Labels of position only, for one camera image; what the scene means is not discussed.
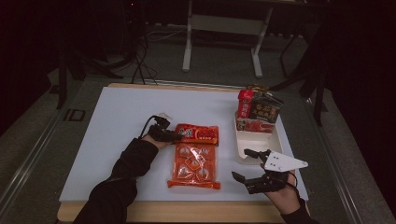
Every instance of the dark background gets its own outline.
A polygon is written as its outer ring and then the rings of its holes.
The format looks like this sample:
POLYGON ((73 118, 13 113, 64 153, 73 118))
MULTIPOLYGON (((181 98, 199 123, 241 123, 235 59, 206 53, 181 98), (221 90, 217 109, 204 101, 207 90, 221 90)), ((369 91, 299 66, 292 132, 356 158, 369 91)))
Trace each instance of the dark background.
MULTIPOLYGON (((326 76, 326 87, 332 91, 334 101, 395 215, 396 6, 393 1, 385 0, 344 1, 334 5, 338 9, 322 18, 323 26, 318 33, 319 44, 331 68, 326 76)), ((50 88, 47 73, 58 67, 58 34, 69 34, 68 40, 91 56, 104 55, 106 41, 92 38, 95 36, 92 33, 106 32, 106 29, 95 26, 90 6, 88 0, 69 1, 67 5, 47 0, 1 3, 0 134, 50 88)), ((185 24, 186 8, 184 0, 144 1, 148 24, 185 24)), ((233 7, 232 4, 222 7, 221 1, 217 7, 202 5, 197 9, 241 17, 262 15, 262 8, 233 7)), ((280 7, 275 11, 268 32, 284 36, 294 34, 297 30, 295 18, 300 20, 303 16, 303 10, 296 12, 290 7, 280 7)))

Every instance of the gray carpet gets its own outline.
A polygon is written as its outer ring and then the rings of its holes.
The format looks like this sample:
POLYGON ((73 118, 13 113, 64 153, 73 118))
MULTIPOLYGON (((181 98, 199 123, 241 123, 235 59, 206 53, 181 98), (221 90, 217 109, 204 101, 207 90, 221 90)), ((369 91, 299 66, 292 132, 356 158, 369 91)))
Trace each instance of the gray carpet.
MULTIPOLYGON (((264 78, 254 77, 253 65, 249 54, 249 45, 254 38, 238 39, 243 44, 233 42, 210 41, 207 34, 196 34, 192 47, 191 70, 181 71, 184 44, 183 35, 172 36, 148 43, 144 60, 148 70, 143 69, 144 77, 155 76, 156 80, 177 81, 244 87, 247 84, 260 83, 275 85, 285 78, 281 73, 278 56, 287 40, 281 36, 268 36, 264 39, 260 58, 264 78)), ((163 35, 150 35, 149 39, 161 39, 163 35)), ((240 36, 231 36, 233 41, 240 36)), ((291 69, 304 51, 304 41, 298 39, 287 56, 288 68, 291 69)), ((21 117, 0 139, 0 190, 4 191, 18 167, 30 151, 37 148, 36 143, 47 124, 60 118, 56 128, 50 133, 41 147, 37 164, 33 164, 29 178, 23 188, 16 193, 14 202, 6 212, 2 223, 54 223, 59 208, 59 196, 62 192, 68 172, 73 165, 79 144, 89 124, 101 89, 111 82, 130 82, 136 64, 117 73, 125 76, 123 80, 104 77, 90 70, 84 82, 69 80, 69 101, 64 110, 56 110, 56 95, 44 94, 23 117, 21 117), (63 120, 66 109, 86 110, 82 122, 63 120)), ((49 74, 56 77, 57 71, 49 74)), ((277 96, 286 102, 282 109, 282 119, 288 133, 295 156, 309 162, 309 168, 303 169, 305 186, 310 192, 311 215, 320 223, 349 223, 343 202, 339 194, 350 193, 351 201, 360 214, 361 223, 396 223, 383 200, 373 178, 361 157, 359 148, 343 120, 331 93, 326 91, 324 103, 328 112, 322 113, 323 127, 305 129, 307 123, 314 124, 312 117, 300 116, 312 113, 312 108, 297 94, 301 83, 296 83, 277 96), (329 155, 322 148, 321 141, 327 143, 331 158, 339 164, 339 170, 328 168, 329 155), (340 172, 344 178, 332 176, 340 172), (334 182, 346 184, 346 188, 336 188, 334 182)))

